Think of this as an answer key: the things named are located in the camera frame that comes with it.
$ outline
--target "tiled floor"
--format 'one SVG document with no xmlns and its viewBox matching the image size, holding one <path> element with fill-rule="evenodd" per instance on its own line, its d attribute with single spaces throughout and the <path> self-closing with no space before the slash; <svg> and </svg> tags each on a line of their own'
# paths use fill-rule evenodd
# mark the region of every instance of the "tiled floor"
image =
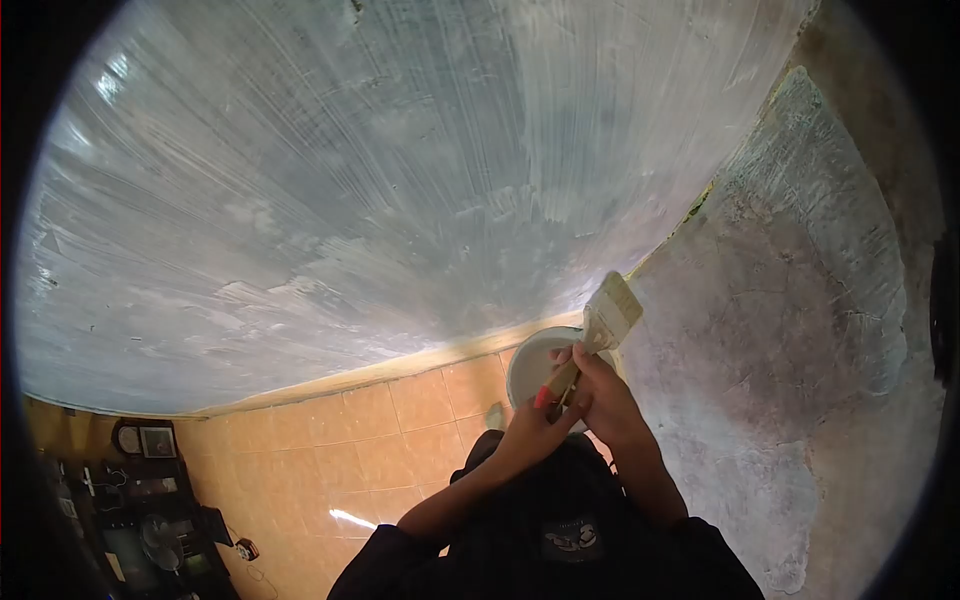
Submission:
<svg viewBox="0 0 960 600">
<path fill-rule="evenodd" d="M 504 350 L 298 404 L 179 422 L 198 499 L 223 512 L 235 537 L 260 549 L 259 559 L 244 563 L 218 544 L 244 600 L 273 598 L 274 588 L 285 600 L 325 597 L 370 524 L 396 523 L 446 486 L 492 405 L 503 405 L 509 422 L 504 373 L 512 355 Z M 248 573 L 248 565 L 269 583 L 255 581 L 260 573 Z"/>
</svg>

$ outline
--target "person's right hand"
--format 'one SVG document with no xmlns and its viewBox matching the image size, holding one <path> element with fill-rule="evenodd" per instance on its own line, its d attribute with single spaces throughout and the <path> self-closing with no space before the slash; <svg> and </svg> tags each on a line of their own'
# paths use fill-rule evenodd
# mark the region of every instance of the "person's right hand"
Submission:
<svg viewBox="0 0 960 600">
<path fill-rule="evenodd" d="M 583 401 L 589 406 L 583 419 L 596 437 L 614 450 L 649 436 L 634 395 L 613 367 L 599 356 L 585 353 L 581 342 L 550 350 L 550 358 L 558 365 L 570 360 L 571 354 L 581 372 L 572 403 Z"/>
</svg>

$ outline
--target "person's left hand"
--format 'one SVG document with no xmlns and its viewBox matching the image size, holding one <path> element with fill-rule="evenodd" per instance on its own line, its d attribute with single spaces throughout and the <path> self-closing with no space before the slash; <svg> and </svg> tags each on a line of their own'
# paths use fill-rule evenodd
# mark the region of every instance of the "person's left hand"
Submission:
<svg viewBox="0 0 960 600">
<path fill-rule="evenodd" d="M 566 434 L 589 410 L 592 398 L 587 396 L 580 403 L 568 407 L 557 419 L 550 423 L 547 415 L 556 408 L 555 404 L 534 406 L 530 398 L 514 414 L 507 432 L 493 455 L 492 461 L 506 478 L 514 477 L 549 456 L 564 442 Z"/>
</svg>

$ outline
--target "picture frame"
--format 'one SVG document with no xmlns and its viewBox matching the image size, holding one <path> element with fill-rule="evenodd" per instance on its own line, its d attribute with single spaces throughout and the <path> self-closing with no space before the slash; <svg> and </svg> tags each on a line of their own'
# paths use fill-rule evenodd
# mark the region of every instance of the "picture frame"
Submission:
<svg viewBox="0 0 960 600">
<path fill-rule="evenodd" d="M 173 427 L 140 427 L 144 458 L 177 458 Z"/>
</svg>

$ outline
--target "shirt logo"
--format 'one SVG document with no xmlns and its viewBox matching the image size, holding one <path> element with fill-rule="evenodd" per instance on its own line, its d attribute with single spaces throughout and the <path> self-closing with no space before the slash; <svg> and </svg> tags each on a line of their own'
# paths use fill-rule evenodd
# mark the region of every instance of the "shirt logo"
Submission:
<svg viewBox="0 0 960 600">
<path fill-rule="evenodd" d="M 603 544 L 597 534 L 593 515 L 560 523 L 544 523 L 542 531 L 541 549 L 547 561 L 580 563 L 603 556 Z"/>
</svg>

